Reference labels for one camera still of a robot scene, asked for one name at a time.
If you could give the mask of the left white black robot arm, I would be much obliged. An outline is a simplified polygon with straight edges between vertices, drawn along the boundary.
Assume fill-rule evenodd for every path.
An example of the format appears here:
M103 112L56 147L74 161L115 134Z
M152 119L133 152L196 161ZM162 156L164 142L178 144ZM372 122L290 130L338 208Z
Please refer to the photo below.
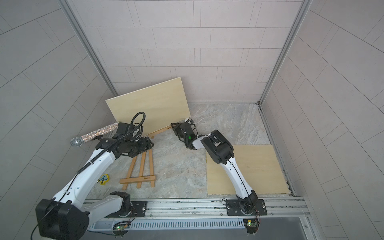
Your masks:
M137 216L128 193L112 192L90 205L85 200L101 175L120 156L134 158L154 146L149 137L142 136L143 130L142 123L114 123L71 141L73 146L79 146L99 140L90 159L73 179L50 200L38 203L36 229L42 237L79 240L89 226L105 217Z

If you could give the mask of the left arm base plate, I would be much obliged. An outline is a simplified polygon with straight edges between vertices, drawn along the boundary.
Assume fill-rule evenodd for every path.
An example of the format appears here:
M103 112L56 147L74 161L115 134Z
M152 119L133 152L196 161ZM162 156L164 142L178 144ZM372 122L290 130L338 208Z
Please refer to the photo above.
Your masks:
M130 202L128 210L121 210L125 204L110 201L107 203L107 215L105 218L142 218L146 214L147 203L147 201L133 201Z

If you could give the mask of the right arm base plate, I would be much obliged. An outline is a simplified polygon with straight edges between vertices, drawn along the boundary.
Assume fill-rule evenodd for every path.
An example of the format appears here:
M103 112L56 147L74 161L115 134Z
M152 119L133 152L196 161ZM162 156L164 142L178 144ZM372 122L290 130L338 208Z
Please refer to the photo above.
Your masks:
M228 216L266 216L268 214L265 201L259 199L254 207L251 207L249 213L246 213L241 208L241 201L235 199L226 199L226 208Z

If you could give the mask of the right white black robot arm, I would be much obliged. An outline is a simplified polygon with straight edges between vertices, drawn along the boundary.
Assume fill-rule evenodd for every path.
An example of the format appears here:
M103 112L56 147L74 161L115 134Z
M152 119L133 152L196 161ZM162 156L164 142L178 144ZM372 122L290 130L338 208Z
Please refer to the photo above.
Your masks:
M218 131L208 135L199 135L192 119L182 123L171 123L171 127L180 141L190 150L204 148L211 159L222 166L234 186L239 208L246 215L259 215L256 205L259 198L241 173L232 144Z

